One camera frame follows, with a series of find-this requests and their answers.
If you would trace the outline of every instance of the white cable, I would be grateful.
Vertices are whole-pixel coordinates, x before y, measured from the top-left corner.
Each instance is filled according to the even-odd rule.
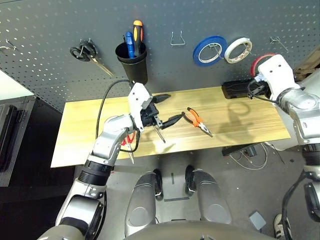
[[[255,165],[255,164],[251,161],[251,159],[248,158],[247,155],[245,155],[245,154],[243,154],[243,155],[244,155],[244,157],[248,160],[248,162],[249,162],[252,166],[254,166],[254,167],[256,167],[256,168],[261,168],[261,167],[263,166],[263,164],[262,164],[262,165]]]
[[[239,161],[239,160],[241,160],[242,159],[242,157],[243,157],[243,155],[244,155],[244,153],[243,153],[243,151],[240,151],[240,157],[238,158],[238,159],[234,159],[234,160],[236,160],[236,161]]]
[[[265,161],[264,163],[259,167],[259,168],[250,168],[250,167],[246,167],[244,165],[242,165],[240,162],[238,162],[231,154],[229,155],[231,157],[232,160],[234,160],[238,165],[240,165],[241,167],[243,167],[244,169],[248,169],[248,170],[261,170],[263,169],[267,162],[268,162],[268,150],[265,148],[265,146],[261,143],[261,146],[265,152]]]

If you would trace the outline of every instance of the blue tape roll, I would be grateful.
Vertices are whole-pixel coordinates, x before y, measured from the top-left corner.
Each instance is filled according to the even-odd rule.
[[[193,51],[193,61],[199,66],[206,67],[211,66],[220,61],[218,54],[210,59],[200,59],[201,51],[210,44],[218,44],[217,49],[221,49],[220,56],[223,58],[225,51],[227,50],[227,41],[222,36],[209,36],[202,40]]]

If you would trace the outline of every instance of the black battery pack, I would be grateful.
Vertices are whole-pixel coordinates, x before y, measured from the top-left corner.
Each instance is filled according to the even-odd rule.
[[[247,98],[248,97],[248,84],[252,79],[246,80],[236,80],[236,81],[226,81],[222,84],[222,92],[226,99],[237,99],[237,98]],[[251,91],[261,88],[261,91],[256,93],[256,95],[263,95],[265,91],[263,90],[264,84],[259,84],[255,82],[250,86]]]

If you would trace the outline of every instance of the concrete floor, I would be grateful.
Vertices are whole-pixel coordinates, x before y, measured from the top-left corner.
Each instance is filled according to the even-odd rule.
[[[252,161],[260,165],[265,160],[265,154],[260,146],[256,149],[258,156]],[[161,169],[164,199],[185,197],[185,168],[188,164],[205,170],[217,180],[229,204],[233,225],[256,231],[249,215],[258,211],[266,221],[262,233],[274,237],[274,218],[281,212],[282,198],[303,169],[304,161],[301,154],[293,151],[280,152],[284,164],[269,147],[266,167],[253,171],[243,169],[231,158],[222,156],[221,150],[209,148],[136,157],[134,165],[129,159],[118,160],[107,183],[107,218],[98,239],[121,240],[125,237],[124,221],[128,202],[138,178],[147,171]],[[240,162],[250,166],[244,159]],[[319,240],[320,225],[313,222],[307,213],[304,183],[306,180],[297,188],[288,206],[293,239]],[[188,200],[157,201],[156,207],[156,216],[160,222],[200,219],[196,194]]]

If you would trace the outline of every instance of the white wall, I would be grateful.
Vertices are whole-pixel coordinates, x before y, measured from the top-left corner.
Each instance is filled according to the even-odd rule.
[[[30,95],[33,95],[33,93],[0,70],[0,100]]]

